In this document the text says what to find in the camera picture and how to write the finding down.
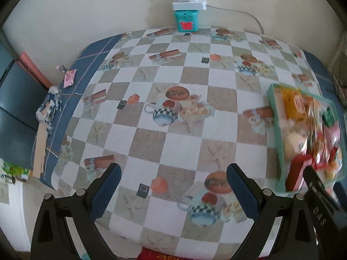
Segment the blue gripper pad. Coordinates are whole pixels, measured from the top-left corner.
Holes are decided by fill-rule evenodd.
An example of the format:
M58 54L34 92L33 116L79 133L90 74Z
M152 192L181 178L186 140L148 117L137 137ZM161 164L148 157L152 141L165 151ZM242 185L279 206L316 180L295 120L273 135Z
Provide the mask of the blue gripper pad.
M115 164L115 167L112 169L92 200L89 216L93 222L95 222L97 218L101 218L105 213L107 205L117 189L121 178L122 170L118 164Z
M233 165L236 165L236 167L240 169L237 164L230 164L227 168L227 181L231 186L246 216L256 222L260 216L258 201L244 181L244 179L248 179L247 176L240 169L240 174L243 174L244 176L241 177Z

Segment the food package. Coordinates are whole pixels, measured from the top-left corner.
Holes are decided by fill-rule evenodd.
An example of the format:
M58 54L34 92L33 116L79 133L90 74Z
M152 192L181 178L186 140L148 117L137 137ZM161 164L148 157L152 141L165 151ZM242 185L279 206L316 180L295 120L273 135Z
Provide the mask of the food package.
M309 95L303 95L303 98L304 98L306 113L308 113L308 109L310 107L313 108L313 114L315 118L321 123L322 122L322 118L321 118L322 107L321 107L320 101L316 100L315 98Z
M308 150L314 152L313 144L318 137L318 132L320 131L316 113L314 111L314 101L312 97L305 98L305 109L307 115L307 128L308 128Z
M295 131L290 132L283 140L283 150L286 161L292 161L298 154L306 154L307 137Z
M323 133L321 132L318 133L317 138L313 142L311 155L313 156L317 169L326 167L330 154L327 150Z
M69 70L65 73L64 88L72 86L74 84L76 72L77 72L77 69L74 69L74 70Z
M327 179L334 179L337 172L342 168L342 152L339 147L336 153L332 153L330 155L329 162L327 164L327 168L324 169L324 174Z
M295 121L306 119L306 109L304 99L299 89L282 87L282 96L285 104L288 119Z
M327 142L327 149L331 151L340 141L340 127L337 120L331 127L324 125L324 137Z
M324 124L328 127L331 127L334 124L335 119L334 119L334 116L330 110L330 107L328 107L327 111L324 112L322 119L323 119Z
M289 174L286 180L287 191L297 191L301 188L304 178L304 169L312 165L312 157L310 155L297 155L290 164Z

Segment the red rug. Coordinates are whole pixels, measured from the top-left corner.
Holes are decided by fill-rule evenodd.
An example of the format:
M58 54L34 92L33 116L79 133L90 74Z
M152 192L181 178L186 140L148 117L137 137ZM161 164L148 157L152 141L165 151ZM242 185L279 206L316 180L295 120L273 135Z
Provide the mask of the red rug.
M162 254L160 252L156 252L156 251L143 247L142 252L137 257L137 260L191 260L191 259L170 256L170 255Z

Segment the power strip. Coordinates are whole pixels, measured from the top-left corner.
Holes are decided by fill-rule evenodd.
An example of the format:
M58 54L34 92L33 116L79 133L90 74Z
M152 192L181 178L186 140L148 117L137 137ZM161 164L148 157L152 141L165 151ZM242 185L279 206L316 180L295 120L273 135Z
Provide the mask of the power strip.
M172 9L174 11L194 11L194 10L206 10L206 0L194 0L190 2L173 2Z

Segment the screw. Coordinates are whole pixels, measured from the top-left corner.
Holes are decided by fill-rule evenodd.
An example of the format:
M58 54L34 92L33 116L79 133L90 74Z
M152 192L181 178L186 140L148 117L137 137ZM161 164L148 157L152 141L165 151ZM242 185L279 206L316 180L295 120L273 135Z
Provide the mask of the screw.
M269 190L268 188L265 188L263 189L263 193L269 197L272 194L272 191Z
M81 197L82 195L84 195L86 193L86 190L83 188L80 188L79 190L77 190L76 194Z
M300 194L300 193L298 193L298 194L296 195L296 198L297 198L298 200L303 200L303 199L304 199L303 195Z
M49 200L51 197L52 197L52 195L50 193L46 193L46 194L44 194L43 199Z

